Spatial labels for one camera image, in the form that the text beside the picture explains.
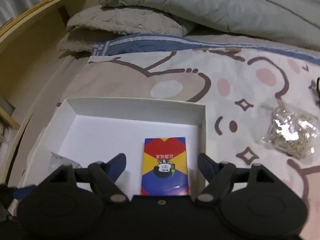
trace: colorful card box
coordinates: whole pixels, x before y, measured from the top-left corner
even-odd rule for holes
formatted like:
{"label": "colorful card box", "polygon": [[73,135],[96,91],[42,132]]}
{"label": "colorful card box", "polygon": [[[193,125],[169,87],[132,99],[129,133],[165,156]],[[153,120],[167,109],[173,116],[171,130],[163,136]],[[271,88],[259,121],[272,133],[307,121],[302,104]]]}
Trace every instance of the colorful card box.
{"label": "colorful card box", "polygon": [[188,195],[186,139],[145,139],[141,195]]}

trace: wooden bed frame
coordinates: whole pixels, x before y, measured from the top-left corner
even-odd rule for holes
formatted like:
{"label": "wooden bed frame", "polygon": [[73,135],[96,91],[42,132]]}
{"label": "wooden bed frame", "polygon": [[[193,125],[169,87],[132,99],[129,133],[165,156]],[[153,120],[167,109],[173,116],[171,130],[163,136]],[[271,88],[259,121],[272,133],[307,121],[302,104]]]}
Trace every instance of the wooden bed frame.
{"label": "wooden bed frame", "polygon": [[12,116],[0,108],[0,117],[12,127],[8,148],[0,155],[0,184],[8,182],[23,132],[59,71],[52,64],[64,55],[56,45],[66,34],[67,21],[99,4],[100,0],[44,0],[0,29],[0,95],[15,107]]}

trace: gray comforter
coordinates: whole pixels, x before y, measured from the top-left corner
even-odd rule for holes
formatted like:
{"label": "gray comforter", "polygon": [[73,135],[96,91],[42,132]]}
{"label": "gray comforter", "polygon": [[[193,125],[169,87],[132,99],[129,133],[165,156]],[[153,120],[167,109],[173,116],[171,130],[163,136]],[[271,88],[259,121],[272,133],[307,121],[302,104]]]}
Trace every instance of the gray comforter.
{"label": "gray comforter", "polygon": [[320,50],[320,0],[103,0],[145,6],[217,29]]}

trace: blue fabric trim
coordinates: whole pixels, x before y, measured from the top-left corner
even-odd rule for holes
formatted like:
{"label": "blue fabric trim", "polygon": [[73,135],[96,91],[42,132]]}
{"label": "blue fabric trim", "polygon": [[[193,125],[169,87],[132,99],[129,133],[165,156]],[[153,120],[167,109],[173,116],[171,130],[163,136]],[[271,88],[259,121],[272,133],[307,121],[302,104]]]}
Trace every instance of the blue fabric trim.
{"label": "blue fabric trim", "polygon": [[193,41],[181,37],[163,34],[134,34],[113,41],[97,42],[93,46],[92,56],[114,56],[135,52],[174,51],[185,49],[239,47],[259,49],[320,65],[320,56],[312,56],[300,51],[263,47],[246,43],[210,43]]}

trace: sparkle pattern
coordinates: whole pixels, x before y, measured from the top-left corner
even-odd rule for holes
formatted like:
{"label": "sparkle pattern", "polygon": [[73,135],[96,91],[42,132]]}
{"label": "sparkle pattern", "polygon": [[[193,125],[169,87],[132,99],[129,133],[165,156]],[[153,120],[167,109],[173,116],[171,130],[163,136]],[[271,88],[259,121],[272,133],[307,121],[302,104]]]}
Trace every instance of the sparkle pattern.
{"label": "sparkle pattern", "polygon": [[236,157],[242,159],[247,165],[250,165],[254,160],[259,158],[250,147],[247,147],[243,152],[236,154]]}
{"label": "sparkle pattern", "polygon": [[245,100],[244,98],[242,98],[240,101],[236,101],[235,104],[240,106],[243,111],[247,111],[248,108],[254,107],[254,105],[248,103],[248,101]]}

